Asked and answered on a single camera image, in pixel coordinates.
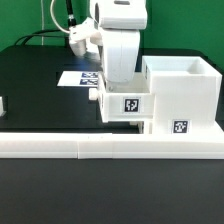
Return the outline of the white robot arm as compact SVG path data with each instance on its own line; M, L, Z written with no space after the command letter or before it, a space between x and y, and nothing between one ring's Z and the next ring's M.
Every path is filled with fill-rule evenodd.
M147 26L146 0L90 0L90 15L102 39L105 79L113 83L130 82L140 31Z

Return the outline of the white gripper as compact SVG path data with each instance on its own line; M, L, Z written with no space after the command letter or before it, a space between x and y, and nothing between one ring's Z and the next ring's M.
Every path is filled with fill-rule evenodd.
M103 71L112 83L133 79L140 44L138 30L102 29Z

